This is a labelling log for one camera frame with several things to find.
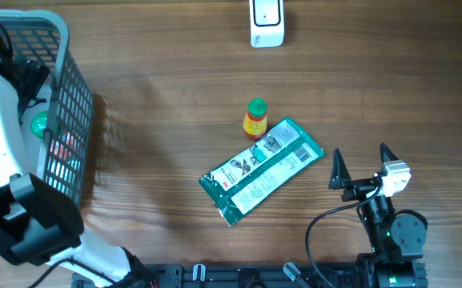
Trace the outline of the small orange white box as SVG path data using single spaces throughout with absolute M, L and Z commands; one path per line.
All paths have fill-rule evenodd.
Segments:
M 64 161 L 73 160 L 79 148 L 78 139 L 71 132 L 63 132 L 60 139 L 54 144 L 54 155 Z

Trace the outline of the red yellow green-capped bottle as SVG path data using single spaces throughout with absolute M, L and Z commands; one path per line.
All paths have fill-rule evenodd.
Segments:
M 262 98 L 253 98 L 243 118 L 243 132 L 252 141 L 261 139 L 267 131 L 267 103 Z

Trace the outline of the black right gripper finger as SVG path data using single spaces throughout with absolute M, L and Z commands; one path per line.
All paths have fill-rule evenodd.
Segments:
M 398 157 L 392 153 L 385 142 L 380 144 L 380 159 L 382 163 L 399 160 Z
M 333 165 L 328 188 L 330 190 L 344 189 L 349 187 L 351 182 L 352 178 L 343 160 L 343 155 L 339 148 L 335 148 L 333 152 Z

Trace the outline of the green lidded round jar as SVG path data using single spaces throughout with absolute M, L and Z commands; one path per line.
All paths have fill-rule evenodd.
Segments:
M 54 134 L 58 134 L 62 129 L 62 126 L 56 122 L 52 127 L 47 125 L 49 113 L 47 111 L 39 112 L 34 116 L 30 124 L 31 132 L 34 136 L 44 141 L 46 138 L 46 132 L 52 131 Z

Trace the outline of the green white sachet packet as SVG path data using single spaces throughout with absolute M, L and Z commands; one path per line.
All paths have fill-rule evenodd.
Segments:
M 287 116 L 252 146 L 202 176 L 199 184 L 233 226 L 324 155 L 314 138 Z

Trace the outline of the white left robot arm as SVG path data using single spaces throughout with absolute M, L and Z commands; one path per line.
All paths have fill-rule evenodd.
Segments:
M 96 287 L 155 287 L 128 250 L 84 226 L 79 209 L 94 98 L 47 10 L 0 10 L 0 257 L 63 267 Z

